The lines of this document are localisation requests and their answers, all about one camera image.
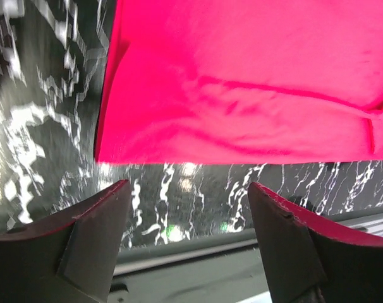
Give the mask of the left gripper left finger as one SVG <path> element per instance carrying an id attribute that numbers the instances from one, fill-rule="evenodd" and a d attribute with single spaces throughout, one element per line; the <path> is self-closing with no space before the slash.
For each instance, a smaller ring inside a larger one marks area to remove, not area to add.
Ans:
<path id="1" fill-rule="evenodd" d="M 0 302 L 106 302 L 131 184 L 0 234 Z"/>

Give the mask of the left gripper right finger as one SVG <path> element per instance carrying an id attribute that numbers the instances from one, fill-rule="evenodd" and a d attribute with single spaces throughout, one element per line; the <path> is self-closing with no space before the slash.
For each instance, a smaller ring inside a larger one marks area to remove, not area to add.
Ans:
<path id="1" fill-rule="evenodd" d="M 273 302 L 383 302 L 383 237 L 302 208 L 259 183 L 248 200 Z"/>

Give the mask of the magenta t shirt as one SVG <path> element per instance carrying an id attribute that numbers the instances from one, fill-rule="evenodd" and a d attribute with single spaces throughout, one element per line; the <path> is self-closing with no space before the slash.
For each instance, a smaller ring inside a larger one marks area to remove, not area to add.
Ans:
<path id="1" fill-rule="evenodd" d="M 383 1 L 118 1 L 95 159 L 383 160 Z"/>

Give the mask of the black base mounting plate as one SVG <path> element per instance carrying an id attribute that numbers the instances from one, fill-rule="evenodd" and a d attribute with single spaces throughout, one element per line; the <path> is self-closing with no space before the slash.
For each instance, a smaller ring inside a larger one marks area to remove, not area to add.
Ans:
<path id="1" fill-rule="evenodd" d="M 254 229 L 123 251 L 108 302 L 272 302 Z"/>

